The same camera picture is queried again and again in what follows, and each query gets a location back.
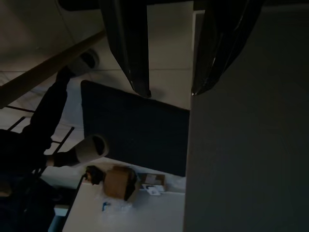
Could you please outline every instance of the floor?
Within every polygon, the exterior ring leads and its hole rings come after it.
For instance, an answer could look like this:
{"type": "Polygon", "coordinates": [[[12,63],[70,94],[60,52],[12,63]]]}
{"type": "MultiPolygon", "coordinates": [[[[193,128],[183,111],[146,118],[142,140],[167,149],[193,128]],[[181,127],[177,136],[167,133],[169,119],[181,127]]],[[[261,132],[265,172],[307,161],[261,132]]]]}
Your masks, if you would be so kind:
{"type": "MultiPolygon", "coordinates": [[[[193,3],[149,6],[147,11],[150,89],[153,98],[189,109],[193,3]]],[[[104,28],[99,10],[67,12],[58,5],[57,0],[2,0],[0,19],[0,85],[104,28]]],[[[98,68],[71,80],[68,86],[67,103],[53,139],[62,140],[71,126],[75,130],[61,151],[70,149],[84,138],[80,94],[82,80],[133,92],[109,50],[107,39],[103,39],[93,49],[100,58],[98,68]]],[[[35,110],[54,80],[55,76],[52,76],[11,105],[35,110]]],[[[0,129],[8,129],[21,116],[25,114],[1,109],[0,129]]],[[[21,132],[29,123],[31,114],[26,116],[14,131],[21,132]]],[[[55,148],[56,144],[53,144],[46,154],[51,154],[55,148]]],[[[57,177],[61,185],[64,183],[58,177],[76,181],[79,172],[70,168],[53,168],[47,169],[44,174],[47,179],[57,177]]]]}

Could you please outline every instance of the dark fabric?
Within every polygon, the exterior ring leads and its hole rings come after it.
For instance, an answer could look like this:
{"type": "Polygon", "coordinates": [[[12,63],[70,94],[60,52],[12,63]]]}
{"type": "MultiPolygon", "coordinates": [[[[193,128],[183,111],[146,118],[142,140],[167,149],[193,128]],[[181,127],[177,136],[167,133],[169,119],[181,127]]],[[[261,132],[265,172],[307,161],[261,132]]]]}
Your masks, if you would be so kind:
{"type": "Polygon", "coordinates": [[[185,176],[189,111],[82,81],[85,137],[100,133],[108,158],[185,176]]]}
{"type": "Polygon", "coordinates": [[[57,191],[34,175],[10,178],[13,194],[0,197],[1,232],[47,231],[54,217],[57,191]]]}
{"type": "Polygon", "coordinates": [[[53,155],[54,157],[54,166],[62,167],[62,166],[73,166],[79,164],[79,160],[77,159],[75,148],[72,148],[68,152],[60,152],[53,155]]]}
{"type": "Polygon", "coordinates": [[[63,69],[61,69],[58,72],[58,74],[56,76],[56,81],[57,82],[58,81],[64,81],[64,82],[68,83],[70,81],[70,79],[74,76],[75,76],[75,74],[72,73],[72,71],[67,66],[65,66],[63,69]]]}
{"type": "Polygon", "coordinates": [[[52,143],[51,136],[60,121],[67,99],[66,74],[58,73],[57,80],[45,93],[30,125],[18,134],[0,130],[0,172],[2,173],[29,173],[46,164],[44,151],[52,143]]]}

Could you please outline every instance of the white wall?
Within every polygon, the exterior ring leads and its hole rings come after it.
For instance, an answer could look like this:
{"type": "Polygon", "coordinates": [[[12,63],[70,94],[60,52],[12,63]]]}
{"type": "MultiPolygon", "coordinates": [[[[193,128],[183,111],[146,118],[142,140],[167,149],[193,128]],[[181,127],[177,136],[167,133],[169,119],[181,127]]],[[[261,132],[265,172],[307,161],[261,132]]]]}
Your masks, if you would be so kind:
{"type": "Polygon", "coordinates": [[[192,98],[184,230],[308,231],[309,8],[263,10],[192,98]]]}

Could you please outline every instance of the cardboard box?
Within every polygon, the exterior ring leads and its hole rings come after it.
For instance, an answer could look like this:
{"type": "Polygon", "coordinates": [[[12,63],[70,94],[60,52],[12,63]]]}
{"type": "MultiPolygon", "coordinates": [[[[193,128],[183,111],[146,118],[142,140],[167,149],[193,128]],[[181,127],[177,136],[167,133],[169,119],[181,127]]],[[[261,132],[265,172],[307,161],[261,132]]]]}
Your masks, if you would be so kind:
{"type": "Polygon", "coordinates": [[[139,173],[140,184],[151,195],[160,195],[166,191],[165,176],[162,174],[139,173]]]}
{"type": "Polygon", "coordinates": [[[107,196],[133,202],[140,189],[135,172],[127,167],[114,166],[106,172],[104,192],[107,196]]]}

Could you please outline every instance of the blue object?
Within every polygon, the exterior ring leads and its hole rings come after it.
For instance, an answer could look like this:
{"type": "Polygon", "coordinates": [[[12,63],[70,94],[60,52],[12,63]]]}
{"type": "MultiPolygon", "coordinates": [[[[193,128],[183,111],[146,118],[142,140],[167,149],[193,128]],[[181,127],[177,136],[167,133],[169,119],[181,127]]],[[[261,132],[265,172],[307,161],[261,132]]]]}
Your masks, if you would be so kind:
{"type": "Polygon", "coordinates": [[[111,205],[111,204],[108,203],[108,202],[103,202],[103,205],[102,205],[102,212],[104,211],[105,207],[108,206],[108,205],[111,205]]]}

